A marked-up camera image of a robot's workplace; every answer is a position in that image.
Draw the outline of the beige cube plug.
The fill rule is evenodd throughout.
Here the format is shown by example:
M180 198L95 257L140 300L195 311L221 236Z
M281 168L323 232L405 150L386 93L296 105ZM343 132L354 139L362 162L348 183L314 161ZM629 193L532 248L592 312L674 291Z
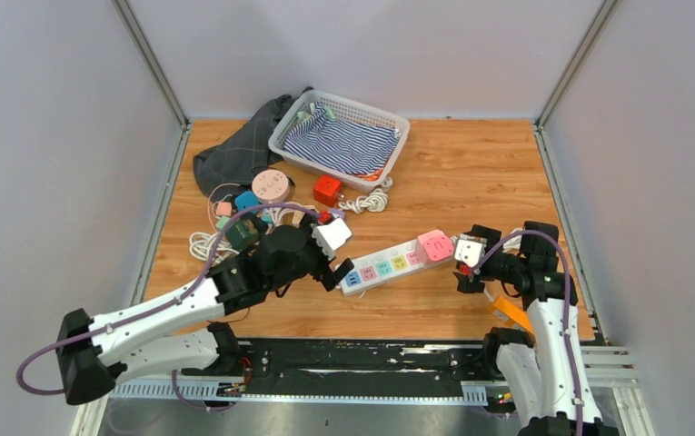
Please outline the beige cube plug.
M303 221L303 218L307 216L307 212L294 211L291 219L291 225L299 227Z

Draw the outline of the pink cube plug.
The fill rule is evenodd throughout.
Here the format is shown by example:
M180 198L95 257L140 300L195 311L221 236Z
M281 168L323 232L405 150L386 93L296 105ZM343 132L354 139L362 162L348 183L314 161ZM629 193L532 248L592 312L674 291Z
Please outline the pink cube plug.
M454 245L443 231L434 229L417 237L415 252L424 263L437 263L452 258Z

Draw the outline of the red cube plug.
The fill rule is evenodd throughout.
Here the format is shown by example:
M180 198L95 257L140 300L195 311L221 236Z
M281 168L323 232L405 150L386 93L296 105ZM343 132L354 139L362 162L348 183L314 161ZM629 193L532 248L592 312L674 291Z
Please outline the red cube plug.
M313 199L328 207L334 207L342 199L343 183L330 175L321 175L313 186Z

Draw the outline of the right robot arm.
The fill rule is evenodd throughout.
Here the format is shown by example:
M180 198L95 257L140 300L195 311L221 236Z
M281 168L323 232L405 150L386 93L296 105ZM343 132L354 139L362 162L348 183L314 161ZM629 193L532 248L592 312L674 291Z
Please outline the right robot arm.
M486 375L508 383L521 435L616 435L585 374L578 295L559 236L549 223L527 221L507 236L474 225L455 240L457 290L483 292L500 282L521 298L529 327L491 329L480 356Z

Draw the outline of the blue cube plug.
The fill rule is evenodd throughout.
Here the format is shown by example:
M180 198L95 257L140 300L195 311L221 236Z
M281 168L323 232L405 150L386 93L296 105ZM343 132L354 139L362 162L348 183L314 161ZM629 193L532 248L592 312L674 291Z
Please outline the blue cube plug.
M233 199L233 202L238 212L260 204L255 194L251 191L240 193Z

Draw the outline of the white long power strip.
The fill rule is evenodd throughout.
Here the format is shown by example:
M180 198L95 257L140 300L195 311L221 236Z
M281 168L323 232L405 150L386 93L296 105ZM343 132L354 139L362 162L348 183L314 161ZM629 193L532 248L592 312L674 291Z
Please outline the white long power strip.
M446 263L424 263L415 252L416 239L352 260L354 269L338 288L344 296L366 292L388 282Z

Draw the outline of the dark green dragon cube plug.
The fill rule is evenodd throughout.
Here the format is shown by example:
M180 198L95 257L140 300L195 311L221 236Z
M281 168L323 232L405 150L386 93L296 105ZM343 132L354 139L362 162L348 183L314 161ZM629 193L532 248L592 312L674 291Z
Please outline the dark green dragon cube plug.
M266 233L267 228L268 225L264 221L248 218L241 219L226 229L225 239L233 249L243 251L258 243Z

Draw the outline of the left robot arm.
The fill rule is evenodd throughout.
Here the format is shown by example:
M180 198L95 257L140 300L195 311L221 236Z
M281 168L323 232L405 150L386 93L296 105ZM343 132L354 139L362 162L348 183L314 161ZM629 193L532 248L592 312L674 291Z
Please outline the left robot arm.
M69 405L95 401L117 385L145 375L181 369L233 373L240 347L221 318L283 295L295 281L311 276L333 290L353 268L331 263L352 238L341 219L303 227L282 225L262 237L251 253L227 258L202 278L119 310L66 314L56 359Z

